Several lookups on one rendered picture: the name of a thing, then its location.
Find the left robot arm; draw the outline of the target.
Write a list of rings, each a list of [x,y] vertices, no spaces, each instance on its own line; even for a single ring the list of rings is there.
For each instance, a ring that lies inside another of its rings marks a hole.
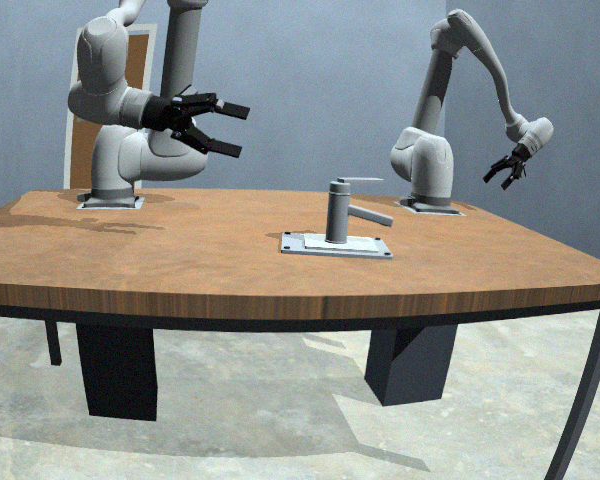
[[[418,212],[459,214],[450,205],[452,150],[447,140],[434,132],[454,61],[465,46],[493,77],[511,141],[525,147],[532,158],[550,140],[554,128],[545,117],[529,123],[512,109],[505,72],[485,33],[469,14],[460,9],[451,11],[447,19],[432,27],[430,37],[433,53],[414,118],[393,147],[390,161],[394,171],[412,183],[411,196],[399,198],[402,206]]]

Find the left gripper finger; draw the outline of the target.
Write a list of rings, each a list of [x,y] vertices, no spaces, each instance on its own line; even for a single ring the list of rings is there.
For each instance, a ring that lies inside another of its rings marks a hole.
[[[509,175],[509,177],[501,184],[503,190],[506,190],[507,187],[515,180],[515,179],[519,179],[522,170],[524,168],[526,164],[524,163],[523,160],[521,160],[518,163],[518,166],[516,167],[515,165],[515,158],[512,159],[512,172],[510,173],[511,175]],[[518,175],[517,175],[518,174]]]
[[[507,164],[508,161],[512,160],[512,158],[508,157],[507,155],[499,160],[498,162],[496,162],[495,164],[493,164],[491,166],[491,170],[483,177],[483,180],[485,181],[485,183],[487,183],[495,174],[496,172],[499,172],[505,168],[510,168]]]

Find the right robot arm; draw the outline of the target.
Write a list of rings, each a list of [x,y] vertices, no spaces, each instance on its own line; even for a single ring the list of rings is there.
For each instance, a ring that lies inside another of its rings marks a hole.
[[[170,15],[160,97],[198,94],[192,80],[201,11],[208,1],[167,0]],[[77,196],[85,208],[135,207],[139,200],[134,195],[135,181],[182,180],[206,167],[208,153],[171,139],[171,129],[138,132],[154,94],[128,87],[124,73],[129,33],[125,27],[136,20],[145,2],[119,0],[119,8],[88,22],[79,36],[80,80],[69,92],[68,108],[81,119],[103,125],[93,147],[91,191]]]

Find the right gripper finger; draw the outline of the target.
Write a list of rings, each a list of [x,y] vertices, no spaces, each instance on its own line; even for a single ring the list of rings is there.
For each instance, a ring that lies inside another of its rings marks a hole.
[[[209,98],[209,99],[208,99]],[[207,100],[208,99],[208,100]],[[206,105],[206,106],[205,106]],[[176,117],[174,123],[180,123],[188,120],[193,116],[213,112],[246,120],[250,108],[224,102],[216,98],[216,93],[204,93],[193,95],[178,95],[176,94],[171,102],[173,108],[185,107],[187,110],[185,115]],[[212,114],[213,114],[212,113]]]
[[[176,131],[172,132],[170,136],[172,139],[178,140],[204,155],[207,155],[207,153],[210,151],[235,158],[239,158],[240,156],[242,150],[241,146],[218,141],[215,140],[215,138],[211,139],[198,128],[196,128],[193,122],[190,126],[190,129],[184,130],[178,124],[175,124],[173,129]]]

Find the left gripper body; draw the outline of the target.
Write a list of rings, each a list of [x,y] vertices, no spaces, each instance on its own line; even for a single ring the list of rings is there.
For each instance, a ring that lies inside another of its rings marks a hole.
[[[518,166],[518,163],[523,159],[524,162],[526,162],[529,158],[529,152],[526,150],[525,147],[523,147],[522,145],[518,144],[514,150],[512,151],[512,156],[511,158],[515,158],[515,165],[516,167]],[[507,162],[508,166],[510,168],[512,168],[512,160]]]

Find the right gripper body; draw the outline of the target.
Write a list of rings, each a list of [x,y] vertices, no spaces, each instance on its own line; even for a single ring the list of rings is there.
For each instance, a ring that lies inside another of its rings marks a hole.
[[[173,108],[171,106],[172,99],[152,96],[143,113],[142,118],[142,127],[147,129],[152,129],[156,131],[163,132],[165,129],[173,129],[174,119],[176,117],[185,115],[187,110],[185,107]],[[182,121],[178,125],[182,127],[184,130],[190,128],[192,123],[192,117],[188,120]]]

